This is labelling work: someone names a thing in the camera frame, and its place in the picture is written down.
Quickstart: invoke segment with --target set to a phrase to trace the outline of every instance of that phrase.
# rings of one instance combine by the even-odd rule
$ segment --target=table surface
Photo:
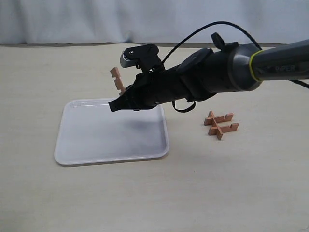
[[[164,104],[163,159],[55,162],[63,107],[117,96],[110,69],[129,46],[0,47],[0,231],[309,231],[309,91],[289,81],[217,94],[187,114]],[[195,50],[177,50],[166,67]],[[129,85],[138,70],[120,73]],[[210,110],[234,113],[237,132],[208,136]]]

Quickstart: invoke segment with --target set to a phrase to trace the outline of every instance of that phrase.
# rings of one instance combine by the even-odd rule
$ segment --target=orange wooden piece
[[[226,114],[225,116],[215,117],[214,113],[212,111],[209,111],[208,117],[205,118],[204,121],[205,126],[211,125],[208,131],[208,135],[217,135],[217,138],[221,140],[224,133],[236,131],[239,126],[239,123],[232,123],[230,126],[223,126],[223,127],[220,127],[218,125],[218,123],[220,122],[231,121],[232,118],[233,118],[232,113]]]
[[[115,78],[114,82],[115,82],[115,85],[116,85],[117,90],[120,90],[119,95],[123,94],[123,93],[125,92],[126,88],[125,88],[124,85],[122,84],[121,76],[120,76],[120,73],[119,73],[118,68],[117,68],[117,67],[114,67],[114,68],[111,70],[111,74],[112,74],[112,77]]]

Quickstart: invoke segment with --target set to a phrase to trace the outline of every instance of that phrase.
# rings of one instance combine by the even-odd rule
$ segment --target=white tray
[[[161,106],[112,113],[111,100],[75,100],[65,106],[55,148],[59,164],[154,159],[167,153],[169,140]]]

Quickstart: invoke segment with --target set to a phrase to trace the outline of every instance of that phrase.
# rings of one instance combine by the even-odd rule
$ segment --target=white backdrop
[[[212,21],[239,24],[260,43],[309,38],[308,0],[0,0],[0,44],[177,43]],[[248,40],[229,26],[192,38]]]

